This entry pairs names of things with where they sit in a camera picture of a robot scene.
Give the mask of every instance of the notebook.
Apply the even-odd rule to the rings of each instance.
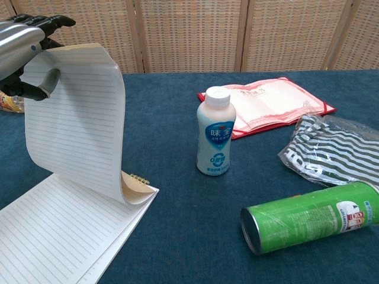
[[[237,112],[232,139],[293,124],[304,114],[337,110],[285,77],[224,87]],[[198,97],[205,100],[205,93]]]
[[[0,283],[95,283],[158,193],[121,171],[125,89],[99,44],[47,50],[22,80],[60,80],[25,100],[32,160],[53,174],[0,211]]]

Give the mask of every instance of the metal can rim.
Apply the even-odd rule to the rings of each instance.
[[[262,254],[261,233],[253,213],[248,208],[241,210],[241,225],[245,240],[255,255]]]
[[[367,185],[370,185],[370,187],[372,187],[377,192],[377,194],[379,194],[379,188],[378,188],[378,186],[373,185],[371,182],[367,182],[366,180],[358,180],[356,182],[362,182],[362,183],[365,183]]]

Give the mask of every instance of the wicker room divider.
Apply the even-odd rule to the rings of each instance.
[[[136,1],[147,72],[239,71],[247,0]]]
[[[0,0],[74,18],[52,36],[99,42],[122,72],[379,68],[379,0]]]
[[[379,68],[379,1],[362,0],[351,17],[332,69]]]
[[[62,14],[76,21],[52,38],[64,45],[100,43],[123,73],[143,72],[136,18],[129,0],[12,0],[17,14]]]

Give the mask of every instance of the spiral binding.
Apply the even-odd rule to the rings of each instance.
[[[136,180],[138,180],[139,182],[144,183],[145,185],[149,185],[149,184],[150,184],[150,182],[149,182],[147,179],[144,179],[144,178],[142,178],[142,177],[140,177],[140,176],[138,176],[138,175],[130,174],[130,176],[131,176],[133,179],[136,179]]]

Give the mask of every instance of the spiral notebook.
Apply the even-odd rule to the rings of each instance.
[[[25,136],[53,174],[0,211],[0,283],[97,282],[158,193],[121,171],[125,89],[105,49],[44,51],[22,80],[52,68],[51,98],[25,100]]]

